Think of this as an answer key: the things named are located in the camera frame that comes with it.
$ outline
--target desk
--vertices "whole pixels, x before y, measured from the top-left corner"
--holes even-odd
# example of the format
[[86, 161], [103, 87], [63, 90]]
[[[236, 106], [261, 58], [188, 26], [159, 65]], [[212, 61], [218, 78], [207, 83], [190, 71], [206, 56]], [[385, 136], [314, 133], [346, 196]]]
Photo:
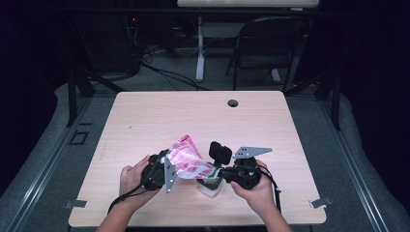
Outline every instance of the desk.
[[[178, 0], [184, 8], [316, 8], [319, 0]], [[196, 81], [204, 79], [205, 56], [203, 50], [202, 17], [198, 19], [198, 62]]]
[[[228, 106], [236, 100], [237, 107]], [[324, 209], [282, 92], [123, 92], [111, 109], [73, 208], [70, 226], [99, 226], [117, 196], [122, 168], [157, 154], [188, 134], [202, 158], [217, 141], [236, 152], [242, 145], [272, 148], [257, 158], [267, 163], [282, 193], [282, 213], [291, 224], [318, 224]], [[223, 181], [216, 198], [197, 190], [195, 180], [177, 178], [137, 211], [129, 226], [236, 226], [263, 224], [244, 199]]]

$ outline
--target grommet hole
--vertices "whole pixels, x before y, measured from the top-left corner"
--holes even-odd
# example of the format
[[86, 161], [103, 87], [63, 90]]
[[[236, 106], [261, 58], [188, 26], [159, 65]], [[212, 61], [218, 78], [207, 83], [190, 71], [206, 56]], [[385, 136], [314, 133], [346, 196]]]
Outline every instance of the grommet hole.
[[229, 101], [228, 101], [228, 105], [229, 105], [230, 107], [236, 107], [236, 106], [238, 106], [238, 101], [236, 101], [236, 100], [229, 100]]

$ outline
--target black curtain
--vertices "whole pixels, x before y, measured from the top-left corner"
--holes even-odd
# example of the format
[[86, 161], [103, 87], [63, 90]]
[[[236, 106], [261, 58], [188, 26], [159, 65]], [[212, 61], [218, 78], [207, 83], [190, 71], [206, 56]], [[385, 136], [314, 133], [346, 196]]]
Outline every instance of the black curtain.
[[343, 74], [342, 92], [369, 160], [410, 213], [410, 16], [399, 2], [372, 6], [374, 23]]
[[0, 3], [1, 194], [50, 122], [57, 105], [54, 91], [71, 71], [61, 21], [40, 11], [42, 3]]

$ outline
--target forearm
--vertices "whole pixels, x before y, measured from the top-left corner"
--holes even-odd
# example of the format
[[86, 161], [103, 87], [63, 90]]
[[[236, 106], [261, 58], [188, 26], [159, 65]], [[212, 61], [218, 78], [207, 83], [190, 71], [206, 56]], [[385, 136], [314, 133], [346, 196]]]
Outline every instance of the forearm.
[[124, 204], [119, 203], [114, 206], [103, 220], [98, 232], [124, 232], [130, 222], [133, 212], [131, 212]]
[[263, 215], [260, 215], [265, 222], [268, 232], [289, 232], [292, 231], [289, 224], [277, 208], [270, 209]]

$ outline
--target office chair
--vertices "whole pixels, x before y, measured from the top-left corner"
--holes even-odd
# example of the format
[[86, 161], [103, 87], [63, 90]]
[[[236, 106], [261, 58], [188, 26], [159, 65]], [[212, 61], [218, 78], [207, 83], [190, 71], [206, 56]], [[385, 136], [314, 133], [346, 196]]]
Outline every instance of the office chair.
[[234, 67], [233, 90], [240, 70], [287, 69], [280, 85], [286, 90], [298, 42], [308, 33], [310, 24], [299, 16], [259, 17], [246, 23], [238, 36], [225, 75]]

